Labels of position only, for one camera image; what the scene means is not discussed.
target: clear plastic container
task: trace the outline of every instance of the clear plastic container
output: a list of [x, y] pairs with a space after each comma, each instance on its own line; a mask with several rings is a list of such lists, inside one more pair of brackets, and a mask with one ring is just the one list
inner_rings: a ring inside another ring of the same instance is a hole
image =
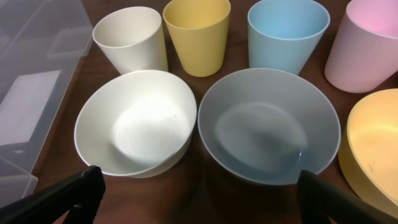
[[0, 0], [0, 207], [33, 191], [30, 173], [92, 30], [80, 0]]

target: white cup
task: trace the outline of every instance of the white cup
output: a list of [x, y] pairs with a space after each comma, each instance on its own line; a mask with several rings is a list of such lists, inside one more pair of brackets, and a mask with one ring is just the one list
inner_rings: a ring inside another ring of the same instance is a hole
[[184, 155], [197, 117], [189, 86], [179, 77], [142, 70], [117, 77], [81, 109], [75, 146], [104, 174], [152, 177]]
[[169, 70], [162, 17], [155, 9], [129, 7], [113, 12], [97, 23], [93, 39], [121, 75]]

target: plastic bowl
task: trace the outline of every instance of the plastic bowl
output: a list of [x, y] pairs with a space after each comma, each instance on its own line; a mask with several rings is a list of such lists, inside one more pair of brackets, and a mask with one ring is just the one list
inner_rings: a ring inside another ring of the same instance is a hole
[[398, 89], [375, 92], [354, 106], [338, 158], [358, 196], [398, 218]]
[[86, 102], [75, 146], [104, 174], [152, 177], [184, 154], [197, 104], [189, 86], [168, 72], [144, 70], [111, 80]]
[[295, 184], [302, 169], [319, 174], [340, 146], [328, 98], [303, 78], [269, 68], [216, 82], [201, 102], [198, 126], [218, 163], [259, 184]]

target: white paper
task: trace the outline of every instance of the white paper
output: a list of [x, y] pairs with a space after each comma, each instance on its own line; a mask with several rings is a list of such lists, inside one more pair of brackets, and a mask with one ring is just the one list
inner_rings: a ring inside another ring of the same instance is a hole
[[28, 142], [61, 71], [18, 76], [0, 104], [0, 146]]

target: brown table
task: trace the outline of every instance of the brown table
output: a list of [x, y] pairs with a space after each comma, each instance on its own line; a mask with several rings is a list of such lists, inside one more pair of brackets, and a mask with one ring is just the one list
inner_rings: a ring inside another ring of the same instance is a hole
[[[162, 13], [169, 0], [82, 0], [96, 24], [107, 14], [131, 6], [148, 6]], [[232, 11], [224, 65], [216, 74], [206, 78], [188, 75], [182, 68], [166, 27], [165, 41], [170, 73], [182, 78], [193, 90], [199, 105], [203, 95], [223, 76], [248, 68], [249, 8], [258, 0], [231, 0]], [[300, 73], [332, 102], [345, 127], [349, 111], [369, 93], [351, 94], [331, 86], [323, 69], [345, 13], [349, 0], [319, 0], [330, 13], [331, 24], [317, 48]], [[82, 58], [75, 74], [75, 85], [65, 98], [63, 113], [53, 127], [48, 153], [35, 174], [39, 178], [36, 191], [83, 170], [73, 143], [76, 118], [86, 100], [102, 85], [119, 73], [96, 44]], [[377, 88], [397, 88], [398, 76], [393, 75]], [[320, 174], [326, 181], [351, 193], [337, 159]], [[181, 159], [167, 172], [148, 179], [104, 177], [106, 192], [95, 223], [300, 223], [295, 186], [265, 187], [239, 180], [226, 172], [207, 153], [197, 128], [191, 145]]]

